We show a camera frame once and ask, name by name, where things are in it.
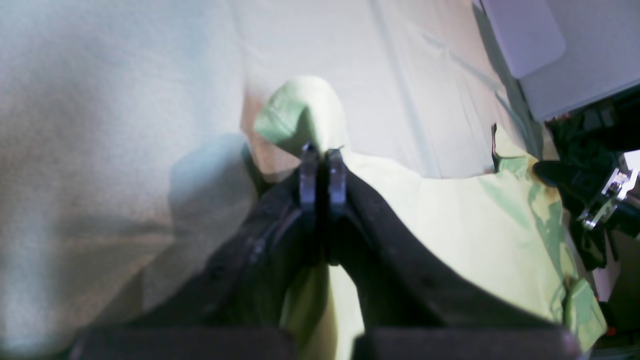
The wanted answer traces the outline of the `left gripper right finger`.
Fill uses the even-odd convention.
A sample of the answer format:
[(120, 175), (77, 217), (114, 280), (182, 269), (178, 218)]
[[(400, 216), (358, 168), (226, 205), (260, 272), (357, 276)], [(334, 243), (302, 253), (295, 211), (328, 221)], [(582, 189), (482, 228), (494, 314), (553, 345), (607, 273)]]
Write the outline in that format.
[(458, 275), (390, 205), (327, 151), (324, 250), (352, 278), (365, 333), (354, 360), (580, 360), (565, 328), (520, 310)]

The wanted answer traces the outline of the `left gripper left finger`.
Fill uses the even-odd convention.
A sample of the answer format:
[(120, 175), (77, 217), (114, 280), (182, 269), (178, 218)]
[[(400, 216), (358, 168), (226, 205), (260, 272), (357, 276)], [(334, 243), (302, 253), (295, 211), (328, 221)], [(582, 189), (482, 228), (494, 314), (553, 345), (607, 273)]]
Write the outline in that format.
[(95, 328), (72, 360), (295, 360), (279, 326), (288, 287), (309, 260), (320, 154), (307, 143), (300, 166), (260, 199), (202, 269), (151, 313), (128, 325)]

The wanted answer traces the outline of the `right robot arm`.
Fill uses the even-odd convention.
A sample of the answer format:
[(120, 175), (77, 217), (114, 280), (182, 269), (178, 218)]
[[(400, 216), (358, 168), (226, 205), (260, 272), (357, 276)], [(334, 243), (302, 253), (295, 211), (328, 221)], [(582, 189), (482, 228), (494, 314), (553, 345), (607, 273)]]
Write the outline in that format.
[(639, 337), (639, 87), (546, 121), (558, 153), (534, 171), (560, 192), (609, 337)]

